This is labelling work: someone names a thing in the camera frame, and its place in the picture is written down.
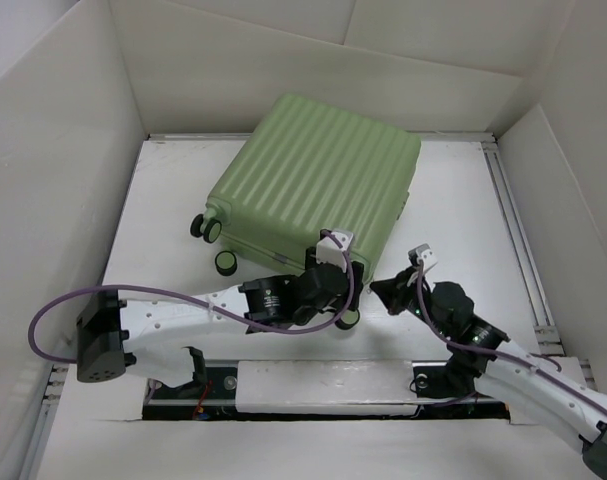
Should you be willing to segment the green hard-shell suitcase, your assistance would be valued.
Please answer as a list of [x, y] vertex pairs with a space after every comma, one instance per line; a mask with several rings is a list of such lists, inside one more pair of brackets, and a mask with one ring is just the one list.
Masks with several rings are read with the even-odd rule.
[[346, 230], [346, 255], [370, 282], [406, 205], [421, 150], [414, 133], [301, 95], [272, 106], [191, 222], [192, 236], [220, 242], [217, 271], [239, 258], [276, 275], [300, 275], [320, 232]]

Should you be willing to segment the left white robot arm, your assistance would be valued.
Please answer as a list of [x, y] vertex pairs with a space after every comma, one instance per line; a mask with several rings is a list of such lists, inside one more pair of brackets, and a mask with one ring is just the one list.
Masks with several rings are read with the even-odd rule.
[[115, 288], [96, 292], [76, 322], [77, 379], [92, 384], [129, 373], [195, 396], [207, 374], [204, 352], [193, 340], [304, 335], [322, 328], [310, 323], [325, 313], [345, 326], [358, 310], [364, 270], [358, 261], [349, 266], [319, 262], [309, 250], [300, 275], [255, 279], [185, 303], [122, 300]]

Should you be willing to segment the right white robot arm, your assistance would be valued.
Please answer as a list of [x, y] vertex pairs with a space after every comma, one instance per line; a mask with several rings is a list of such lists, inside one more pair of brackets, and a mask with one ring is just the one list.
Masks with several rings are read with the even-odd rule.
[[387, 312], [408, 312], [443, 341], [451, 356], [444, 368], [457, 396], [480, 394], [530, 416], [578, 451], [583, 463], [607, 479], [607, 395], [565, 376], [474, 311], [454, 282], [428, 285], [422, 267], [409, 267], [370, 286]]

